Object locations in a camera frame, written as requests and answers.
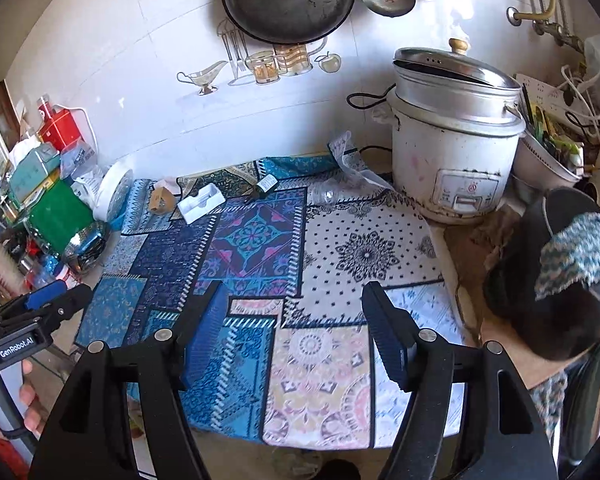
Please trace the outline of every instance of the yellow pipe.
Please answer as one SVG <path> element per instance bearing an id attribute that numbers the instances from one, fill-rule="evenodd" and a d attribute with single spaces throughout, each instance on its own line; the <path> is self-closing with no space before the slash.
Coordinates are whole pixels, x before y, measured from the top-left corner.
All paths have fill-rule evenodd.
<path id="1" fill-rule="evenodd" d="M 547 7 L 545 12 L 540 12 L 537 14 L 532 12 L 514 12 L 513 17 L 516 20 L 550 20 L 555 14 L 555 1 L 556 0 L 549 0 L 549 7 Z"/>

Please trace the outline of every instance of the white tiled wall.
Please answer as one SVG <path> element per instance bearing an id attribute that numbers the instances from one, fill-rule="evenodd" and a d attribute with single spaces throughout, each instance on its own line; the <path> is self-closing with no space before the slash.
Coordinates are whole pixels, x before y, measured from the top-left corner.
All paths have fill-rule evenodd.
<path id="1" fill-rule="evenodd" d="M 176 81 L 226 59 L 219 0 L 53 0 L 18 52 L 7 75 L 11 97 L 29 110 L 42 93 L 89 111 L 104 164 L 126 156 L 137 176 L 211 170 L 264 155 L 323 150 L 336 132 L 351 129 L 360 144 L 389 144 L 390 132 L 370 114 L 347 107 L 350 92 L 382 92 L 393 81 L 396 48 L 448 49 L 468 38 L 470 55 L 509 73 L 555 80 L 573 53 L 528 23 L 513 28 L 509 6 L 537 9 L 536 0 L 431 0 L 401 18 L 384 18 L 360 1 L 328 37 L 322 54 L 342 57 L 339 72 L 317 66 L 268 86 L 219 90 Z M 250 52 L 270 49 L 247 38 Z"/>

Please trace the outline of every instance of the red sleeve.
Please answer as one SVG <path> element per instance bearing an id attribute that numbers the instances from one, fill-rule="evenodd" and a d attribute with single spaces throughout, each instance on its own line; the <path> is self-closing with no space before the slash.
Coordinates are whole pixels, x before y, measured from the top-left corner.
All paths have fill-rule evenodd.
<path id="1" fill-rule="evenodd" d="M 27 480 L 29 466 L 24 462 L 8 440 L 0 438 L 0 459 L 9 466 L 18 480 Z"/>

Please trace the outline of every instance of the frying pan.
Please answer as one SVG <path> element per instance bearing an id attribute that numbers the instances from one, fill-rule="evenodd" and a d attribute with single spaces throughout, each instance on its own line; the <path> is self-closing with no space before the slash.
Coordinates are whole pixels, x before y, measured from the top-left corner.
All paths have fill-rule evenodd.
<path id="1" fill-rule="evenodd" d="M 320 40 L 338 28 L 354 0 L 222 0 L 236 27 L 264 43 Z"/>

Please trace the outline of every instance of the hand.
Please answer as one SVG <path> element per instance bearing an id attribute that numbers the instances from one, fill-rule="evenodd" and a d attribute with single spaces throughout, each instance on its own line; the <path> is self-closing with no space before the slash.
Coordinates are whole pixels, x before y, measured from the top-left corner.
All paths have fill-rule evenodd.
<path id="1" fill-rule="evenodd" d="M 22 361 L 22 373 L 24 375 L 30 374 L 33 370 L 33 364 L 28 359 Z M 29 408 L 24 414 L 24 425 L 31 431 L 36 437 L 40 437 L 44 424 L 40 413 L 35 408 L 31 407 L 31 403 L 36 399 L 36 391 L 30 384 L 23 384 L 20 388 L 20 401 Z M 5 440 L 4 435 L 0 431 L 0 438 Z"/>

